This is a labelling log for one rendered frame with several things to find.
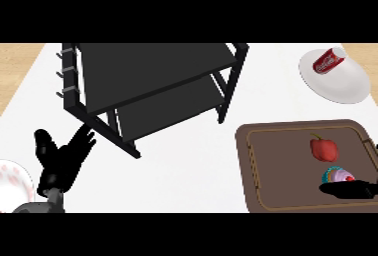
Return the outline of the pink frosted cupcake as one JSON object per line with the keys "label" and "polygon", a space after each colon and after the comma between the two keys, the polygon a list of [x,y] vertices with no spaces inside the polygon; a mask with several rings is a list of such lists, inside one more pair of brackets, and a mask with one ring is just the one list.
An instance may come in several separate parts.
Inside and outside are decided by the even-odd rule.
{"label": "pink frosted cupcake", "polygon": [[325,173],[322,174],[322,182],[334,183],[334,182],[347,182],[354,181],[356,178],[353,174],[344,170],[339,166],[331,166]]}

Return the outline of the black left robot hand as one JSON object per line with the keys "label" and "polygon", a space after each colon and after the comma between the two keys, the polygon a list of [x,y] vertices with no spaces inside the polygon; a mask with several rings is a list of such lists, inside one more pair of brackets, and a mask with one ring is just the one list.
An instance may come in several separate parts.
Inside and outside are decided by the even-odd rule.
{"label": "black left robot hand", "polygon": [[96,144],[91,128],[83,124],[66,145],[57,147],[44,129],[34,132],[35,156],[43,166],[37,193],[46,197],[52,188],[68,192],[81,164]]}

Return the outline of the red soda can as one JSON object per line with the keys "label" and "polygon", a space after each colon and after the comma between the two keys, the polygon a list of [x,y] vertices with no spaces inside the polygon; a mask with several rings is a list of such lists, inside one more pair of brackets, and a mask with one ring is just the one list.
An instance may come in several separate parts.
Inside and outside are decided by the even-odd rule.
{"label": "red soda can", "polygon": [[345,60],[347,54],[339,47],[329,48],[313,63],[317,74],[326,74]]}

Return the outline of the black tiered shelf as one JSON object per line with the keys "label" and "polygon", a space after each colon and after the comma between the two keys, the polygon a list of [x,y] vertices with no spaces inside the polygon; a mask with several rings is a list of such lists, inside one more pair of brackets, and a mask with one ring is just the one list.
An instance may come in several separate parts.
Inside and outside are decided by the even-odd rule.
{"label": "black tiered shelf", "polygon": [[65,43],[63,109],[133,156],[134,141],[208,110],[226,116],[245,43]]}

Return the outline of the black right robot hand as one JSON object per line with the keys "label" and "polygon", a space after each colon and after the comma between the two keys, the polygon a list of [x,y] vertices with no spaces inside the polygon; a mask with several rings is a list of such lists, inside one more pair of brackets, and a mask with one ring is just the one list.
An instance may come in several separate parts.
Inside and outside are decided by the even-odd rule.
{"label": "black right robot hand", "polygon": [[319,185],[319,190],[325,194],[332,195],[338,199],[373,199],[375,196],[378,195],[378,182],[370,183],[362,180],[356,176],[356,172],[351,171],[347,168],[347,166],[339,163],[339,161],[345,157],[345,154],[339,149],[339,147],[338,147],[338,151],[339,151],[338,160],[335,162],[323,162],[323,163],[329,163],[331,166],[339,166],[344,170],[347,170],[353,174],[356,180],[347,181],[347,182],[334,182],[334,183],[322,182]]}

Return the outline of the red bell pepper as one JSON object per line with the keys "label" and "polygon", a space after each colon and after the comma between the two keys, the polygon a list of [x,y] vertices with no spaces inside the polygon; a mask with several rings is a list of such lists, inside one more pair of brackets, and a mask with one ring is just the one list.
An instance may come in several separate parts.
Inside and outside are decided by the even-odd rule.
{"label": "red bell pepper", "polygon": [[335,142],[329,139],[323,139],[317,134],[313,134],[313,136],[314,139],[310,140],[313,157],[322,162],[335,162],[339,156]]}

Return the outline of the white pink patterned plate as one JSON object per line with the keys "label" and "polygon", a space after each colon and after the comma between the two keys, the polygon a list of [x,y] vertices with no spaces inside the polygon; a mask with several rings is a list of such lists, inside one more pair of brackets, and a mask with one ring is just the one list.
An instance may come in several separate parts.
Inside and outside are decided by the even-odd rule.
{"label": "white pink patterned plate", "polygon": [[0,159],[0,213],[12,213],[34,201],[34,184],[26,169],[13,161]]}

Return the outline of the brown tray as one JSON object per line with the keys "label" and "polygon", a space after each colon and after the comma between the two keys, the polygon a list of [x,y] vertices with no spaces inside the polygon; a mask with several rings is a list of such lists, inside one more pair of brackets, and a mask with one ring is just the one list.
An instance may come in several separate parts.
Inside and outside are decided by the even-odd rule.
{"label": "brown tray", "polygon": [[[322,175],[341,167],[356,179],[378,183],[378,150],[353,120],[242,125],[235,134],[246,208],[252,213],[378,213],[378,196],[339,199],[319,190]],[[310,141],[335,142],[339,157],[319,161]]]}

